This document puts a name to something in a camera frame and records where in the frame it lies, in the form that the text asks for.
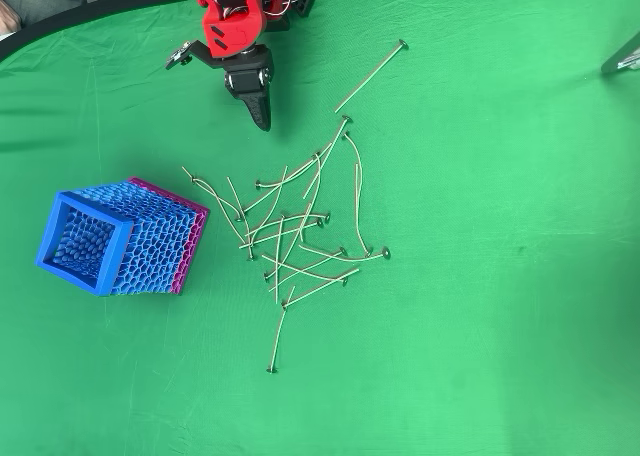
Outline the person's hand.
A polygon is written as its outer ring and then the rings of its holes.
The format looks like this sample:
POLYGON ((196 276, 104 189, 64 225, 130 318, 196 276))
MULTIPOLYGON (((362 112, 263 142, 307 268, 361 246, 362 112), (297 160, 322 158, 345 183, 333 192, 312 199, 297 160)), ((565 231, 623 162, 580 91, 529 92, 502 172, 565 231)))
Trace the person's hand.
POLYGON ((0 35, 13 34, 21 29, 21 18, 4 0, 0 0, 0 35))

